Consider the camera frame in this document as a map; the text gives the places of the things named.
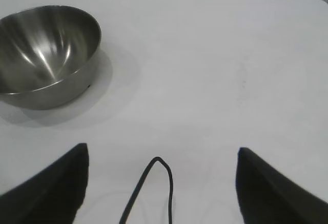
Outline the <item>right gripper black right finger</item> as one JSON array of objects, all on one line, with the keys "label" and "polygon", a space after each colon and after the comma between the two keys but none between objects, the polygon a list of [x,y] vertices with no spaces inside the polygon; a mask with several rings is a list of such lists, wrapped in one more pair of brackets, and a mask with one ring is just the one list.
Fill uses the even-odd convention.
[{"label": "right gripper black right finger", "polygon": [[244,223],[327,223],[327,202],[245,147],[238,151],[237,199]]}]

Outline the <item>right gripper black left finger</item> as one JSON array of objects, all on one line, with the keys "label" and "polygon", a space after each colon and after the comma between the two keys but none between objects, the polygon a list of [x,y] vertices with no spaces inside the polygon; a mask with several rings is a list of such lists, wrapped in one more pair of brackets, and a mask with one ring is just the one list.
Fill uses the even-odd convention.
[{"label": "right gripper black left finger", "polygon": [[1,223],[73,223],[89,177],[86,143],[1,195]]}]

